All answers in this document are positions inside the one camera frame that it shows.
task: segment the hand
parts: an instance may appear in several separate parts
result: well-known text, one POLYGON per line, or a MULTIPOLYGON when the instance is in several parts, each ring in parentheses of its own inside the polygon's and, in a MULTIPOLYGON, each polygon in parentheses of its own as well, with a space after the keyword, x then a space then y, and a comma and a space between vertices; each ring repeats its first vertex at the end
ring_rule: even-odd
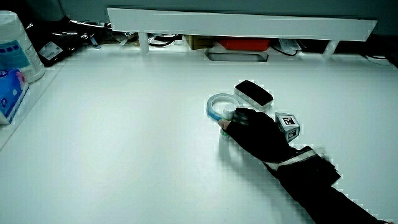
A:
POLYGON ((244 150, 261 161, 283 162, 296 155, 278 125, 265 113, 236 108, 232 121, 220 120, 218 124, 244 150))

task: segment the blue tape roll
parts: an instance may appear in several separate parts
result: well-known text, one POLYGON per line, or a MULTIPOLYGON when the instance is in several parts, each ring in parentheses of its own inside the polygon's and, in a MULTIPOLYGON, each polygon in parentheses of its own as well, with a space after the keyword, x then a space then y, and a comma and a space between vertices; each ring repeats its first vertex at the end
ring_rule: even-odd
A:
POLYGON ((234 95, 231 95, 231 94, 227 94, 227 93, 219 93, 219 94, 213 95, 207 101, 207 114, 209 116, 211 116, 213 119, 215 119, 216 121, 219 121, 219 120, 223 119, 223 115, 220 114, 220 113, 217 113, 213 109, 213 105, 217 101, 228 101, 228 102, 230 102, 230 103, 232 103, 234 105, 239 105, 239 107, 243 107, 242 100, 240 100, 237 96, 234 96, 234 95))

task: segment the gray wall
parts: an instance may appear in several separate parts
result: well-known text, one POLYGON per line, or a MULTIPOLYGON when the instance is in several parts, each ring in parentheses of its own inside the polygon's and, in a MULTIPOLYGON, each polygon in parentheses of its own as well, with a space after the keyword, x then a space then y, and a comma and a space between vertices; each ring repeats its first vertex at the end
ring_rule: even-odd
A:
POLYGON ((71 19, 109 22, 110 6, 173 11, 230 12, 277 16, 317 16, 378 20, 374 33, 398 35, 397 0, 26 0, 41 17, 58 19, 65 13, 71 19))

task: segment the red object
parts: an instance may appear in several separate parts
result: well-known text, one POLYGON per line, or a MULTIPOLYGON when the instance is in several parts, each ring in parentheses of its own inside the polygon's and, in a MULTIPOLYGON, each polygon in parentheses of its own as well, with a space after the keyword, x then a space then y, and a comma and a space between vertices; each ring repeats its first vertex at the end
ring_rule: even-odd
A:
POLYGON ((270 39, 250 37, 222 37, 219 42, 227 50, 265 51, 269 47, 270 39))

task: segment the white tabletop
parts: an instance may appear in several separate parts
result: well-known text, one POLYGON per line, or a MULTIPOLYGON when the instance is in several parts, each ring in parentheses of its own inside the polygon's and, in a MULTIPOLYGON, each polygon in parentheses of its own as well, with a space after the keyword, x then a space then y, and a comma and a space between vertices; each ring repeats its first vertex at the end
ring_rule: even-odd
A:
POLYGON ((0 223, 311 223, 206 114, 211 95, 242 80, 274 95, 270 116, 295 115, 293 146, 325 148, 338 190, 396 222, 397 69, 269 54, 212 62, 105 45, 72 56, 0 151, 0 223))

